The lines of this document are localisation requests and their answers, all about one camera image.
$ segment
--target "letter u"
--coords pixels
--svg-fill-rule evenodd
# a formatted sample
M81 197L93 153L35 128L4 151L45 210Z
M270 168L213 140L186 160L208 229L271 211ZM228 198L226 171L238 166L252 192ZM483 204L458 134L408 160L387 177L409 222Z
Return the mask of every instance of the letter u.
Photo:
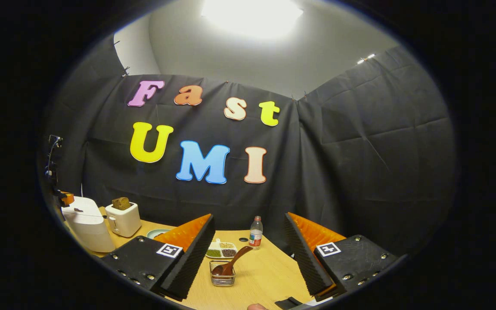
M167 137L174 131L173 127L167 125L159 125L156 127L158 131L158 140L154 151L147 152L144 150L144 141L146 133L152 129L152 125L146 122L136 122L133 124L133 137L131 137L130 153L138 161L145 163L155 163L159 161L166 151Z

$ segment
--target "wooden table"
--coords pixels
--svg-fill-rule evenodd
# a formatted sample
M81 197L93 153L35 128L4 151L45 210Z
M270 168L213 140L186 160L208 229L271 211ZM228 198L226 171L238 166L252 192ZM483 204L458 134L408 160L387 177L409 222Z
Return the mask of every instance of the wooden table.
M104 207L99 210L103 215L106 214ZM105 220L105 224L117 248L133 237L146 236L153 229L173 228L173 226L141 220L140 229L132 237L125 238L110 231L108 220ZM237 249L241 249L248 245L248 242L241 242L239 238L247 238L248 235L248 229L215 231L213 241L219 238L222 242L232 242ZM87 251L98 257L107 254ZM236 279L233 286L223 287L212 284L209 276L209 261L211 259L204 257L187 299L178 304L199 310L244 310L250 304L262 304L269 310L280 310L274 302L289 297L296 298L302 303L313 299L307 292L297 263L265 236L262 237L259 250L246 253L235 263Z

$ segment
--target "white appliance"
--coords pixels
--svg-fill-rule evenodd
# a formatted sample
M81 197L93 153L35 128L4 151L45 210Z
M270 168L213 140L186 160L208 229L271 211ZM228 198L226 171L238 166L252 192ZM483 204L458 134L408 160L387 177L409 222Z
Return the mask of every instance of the white appliance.
M116 249L105 219L92 199L74 196L74 202L69 207L61 208L61 212L81 245L95 252Z
M116 209L112 205L105 208L110 230L126 238L133 236L141 227L139 207L133 202L130 205L126 210Z

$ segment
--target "white toaster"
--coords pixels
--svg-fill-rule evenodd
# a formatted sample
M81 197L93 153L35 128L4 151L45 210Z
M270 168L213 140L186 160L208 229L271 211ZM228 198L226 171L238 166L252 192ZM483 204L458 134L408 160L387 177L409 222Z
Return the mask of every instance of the white toaster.
M141 227L139 207L133 202L130 205L126 210L118 210L112 205L105 208L110 230L126 238L133 236Z

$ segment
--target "water bottle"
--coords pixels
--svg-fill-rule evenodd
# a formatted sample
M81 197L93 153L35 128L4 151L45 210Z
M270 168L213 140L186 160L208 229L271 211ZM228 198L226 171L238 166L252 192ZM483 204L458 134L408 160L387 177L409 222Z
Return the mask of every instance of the water bottle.
M248 245L255 250L260 249L261 236L264 233L264 225L261 223L261 216L256 216L252 226L250 226L250 239L248 239Z

